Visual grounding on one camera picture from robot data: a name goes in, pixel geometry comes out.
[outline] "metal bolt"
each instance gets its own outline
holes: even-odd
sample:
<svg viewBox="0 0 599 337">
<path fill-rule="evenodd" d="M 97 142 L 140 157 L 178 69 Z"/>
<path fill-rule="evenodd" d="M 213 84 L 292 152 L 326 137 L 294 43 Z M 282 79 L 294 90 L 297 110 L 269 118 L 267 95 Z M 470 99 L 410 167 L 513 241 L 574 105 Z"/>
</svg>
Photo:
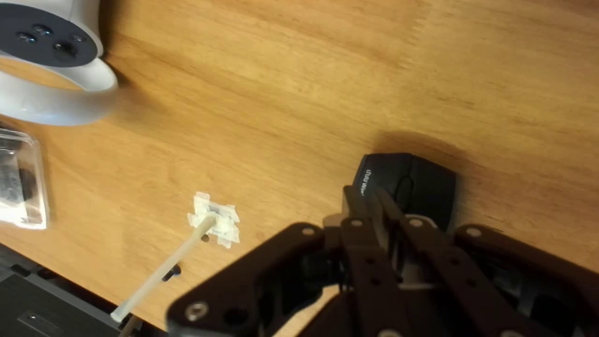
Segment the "metal bolt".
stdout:
<svg viewBox="0 0 599 337">
<path fill-rule="evenodd" d="M 352 226 L 361 226 L 363 221 L 361 221 L 361 219 L 352 219 L 350 225 L 352 225 Z"/>
<path fill-rule="evenodd" d="M 419 226 L 425 225 L 425 221 L 423 221 L 423 219 L 417 219 L 417 217 L 412 217 L 408 223 L 410 223 L 410 226 L 415 226 L 415 228 L 419 228 Z"/>
<path fill-rule="evenodd" d="M 515 331 L 515 329 L 503 329 L 500 333 L 500 337 L 524 337 L 520 331 Z"/>
<path fill-rule="evenodd" d="M 309 226 L 307 226 L 307 228 L 301 230 L 301 234 L 303 234 L 303 236 L 314 236 L 314 228 L 309 228 Z"/>
<path fill-rule="evenodd" d="M 204 301 L 194 301 L 185 309 L 185 318 L 189 322 L 196 322 L 206 314 L 208 314 L 208 303 L 204 303 Z"/>
<path fill-rule="evenodd" d="M 380 329 L 378 337 L 400 337 L 395 329 Z"/>
<path fill-rule="evenodd" d="M 483 232 L 479 228 L 475 228 L 475 226 L 466 228 L 466 234 L 472 236 L 472 238 L 481 238 L 483 236 Z"/>
</svg>

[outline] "wood grain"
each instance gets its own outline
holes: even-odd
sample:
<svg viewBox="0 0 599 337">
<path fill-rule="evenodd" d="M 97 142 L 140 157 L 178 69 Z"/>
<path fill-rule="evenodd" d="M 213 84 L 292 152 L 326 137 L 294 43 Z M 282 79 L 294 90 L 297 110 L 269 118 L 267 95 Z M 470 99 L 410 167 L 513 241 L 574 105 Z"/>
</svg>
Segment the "wood grain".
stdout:
<svg viewBox="0 0 599 337">
<path fill-rule="evenodd" d="M 458 223 L 599 271 L 599 4 L 591 0 L 103 0 L 121 101 L 41 138 L 52 226 L 2 243 L 121 301 L 189 236 L 194 191 L 238 206 L 166 305 L 273 232 L 340 210 L 363 153 L 455 168 Z"/>
</svg>

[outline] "screw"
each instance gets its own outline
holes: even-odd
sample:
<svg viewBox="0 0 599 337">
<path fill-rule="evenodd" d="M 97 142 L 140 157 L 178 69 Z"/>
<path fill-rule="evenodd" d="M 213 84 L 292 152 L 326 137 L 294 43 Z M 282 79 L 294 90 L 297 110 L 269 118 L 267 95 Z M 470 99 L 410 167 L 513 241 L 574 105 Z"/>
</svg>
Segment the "screw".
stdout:
<svg viewBox="0 0 599 337">
<path fill-rule="evenodd" d="M 475 228 L 475 226 L 466 228 L 466 234 L 472 236 L 472 238 L 481 238 L 483 236 L 483 232 L 479 228 Z"/>
<path fill-rule="evenodd" d="M 417 219 L 417 217 L 412 217 L 408 223 L 410 223 L 410 226 L 415 226 L 415 228 L 419 228 L 419 226 L 425 225 L 425 221 L 423 221 L 423 219 Z"/>
<path fill-rule="evenodd" d="M 515 331 L 515 329 L 503 329 L 500 333 L 500 337 L 524 337 L 520 331 Z"/>
<path fill-rule="evenodd" d="M 378 337 L 400 337 L 395 329 L 380 329 Z"/>
<path fill-rule="evenodd" d="M 185 316 L 189 322 L 196 322 L 206 314 L 208 314 L 208 303 L 204 301 L 194 301 L 185 309 Z"/>
<path fill-rule="evenodd" d="M 361 226 L 363 221 L 361 221 L 361 219 L 352 219 L 350 225 L 352 225 L 352 226 Z"/>
<path fill-rule="evenodd" d="M 314 236 L 314 228 L 307 226 L 301 230 L 303 236 Z"/>
</svg>

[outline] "wooden table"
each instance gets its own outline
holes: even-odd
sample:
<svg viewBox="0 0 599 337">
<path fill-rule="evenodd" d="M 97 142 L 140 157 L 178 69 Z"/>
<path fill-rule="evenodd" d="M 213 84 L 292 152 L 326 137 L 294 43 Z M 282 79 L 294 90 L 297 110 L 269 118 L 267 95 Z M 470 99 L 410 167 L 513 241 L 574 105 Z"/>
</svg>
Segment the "wooden table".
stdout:
<svg viewBox="0 0 599 337">
<path fill-rule="evenodd" d="M 136 314 L 292 221 L 340 210 L 363 153 L 462 176 L 475 221 L 599 271 L 599 5 L 588 0 L 103 0 L 123 103 L 99 123 L 17 123 L 45 150 L 52 225 L 2 243 L 125 299 L 189 234 L 194 191 L 241 245 L 200 245 Z"/>
</svg>

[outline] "plastic package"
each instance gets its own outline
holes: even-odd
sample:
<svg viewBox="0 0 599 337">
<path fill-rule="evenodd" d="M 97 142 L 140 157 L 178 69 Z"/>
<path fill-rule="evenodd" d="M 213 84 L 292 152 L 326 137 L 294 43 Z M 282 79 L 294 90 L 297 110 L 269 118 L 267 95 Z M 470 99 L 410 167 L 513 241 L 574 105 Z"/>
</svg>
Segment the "plastic package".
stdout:
<svg viewBox="0 0 599 337">
<path fill-rule="evenodd" d="M 0 225 L 45 230 L 48 208 L 39 144 L 0 125 Z"/>
</svg>

